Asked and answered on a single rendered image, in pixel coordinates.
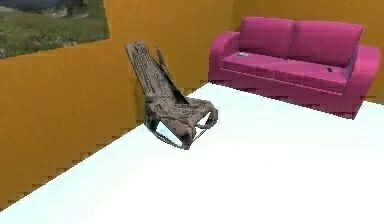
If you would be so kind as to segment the pink sofa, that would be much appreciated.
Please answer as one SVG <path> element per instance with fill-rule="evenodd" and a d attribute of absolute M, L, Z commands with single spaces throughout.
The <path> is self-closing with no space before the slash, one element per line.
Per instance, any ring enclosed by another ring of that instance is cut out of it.
<path fill-rule="evenodd" d="M 357 24 L 246 17 L 212 42 L 208 79 L 353 119 L 381 62 L 379 48 L 360 44 L 362 34 Z"/>

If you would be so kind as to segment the window with green view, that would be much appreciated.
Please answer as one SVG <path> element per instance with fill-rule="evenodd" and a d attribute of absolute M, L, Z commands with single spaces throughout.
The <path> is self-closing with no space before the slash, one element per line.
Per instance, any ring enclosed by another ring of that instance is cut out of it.
<path fill-rule="evenodd" d="M 103 0 L 0 0 L 0 59 L 109 37 Z"/>

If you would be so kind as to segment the brown rocking chair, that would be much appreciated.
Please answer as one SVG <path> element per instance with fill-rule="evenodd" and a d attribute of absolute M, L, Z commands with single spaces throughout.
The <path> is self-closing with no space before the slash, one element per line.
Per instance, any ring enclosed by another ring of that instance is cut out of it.
<path fill-rule="evenodd" d="M 124 46 L 144 95 L 144 125 L 162 142 L 183 150 L 218 121 L 218 109 L 208 100 L 183 95 L 171 79 L 159 44 L 158 59 L 144 41 Z"/>

